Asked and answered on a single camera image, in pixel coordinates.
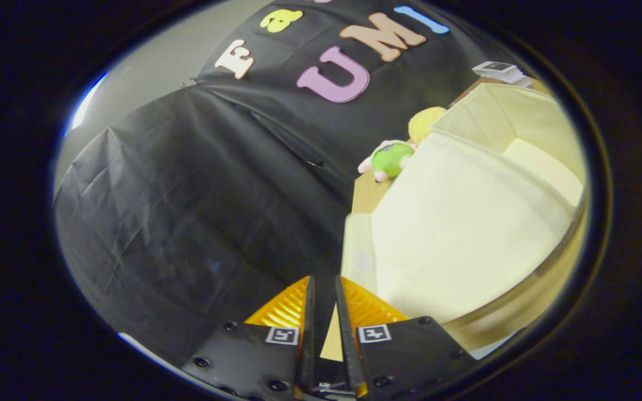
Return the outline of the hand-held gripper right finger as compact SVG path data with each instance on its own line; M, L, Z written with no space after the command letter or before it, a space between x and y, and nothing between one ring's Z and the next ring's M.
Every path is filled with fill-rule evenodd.
M444 396L478 365L434 318L409 318L346 277L336 277L335 291L347 381L358 399Z

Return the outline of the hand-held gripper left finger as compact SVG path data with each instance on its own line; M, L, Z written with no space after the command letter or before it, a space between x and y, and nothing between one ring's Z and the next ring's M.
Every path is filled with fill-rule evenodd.
M230 398L296 400L313 383L314 287L303 277L246 320L225 321L184 373Z

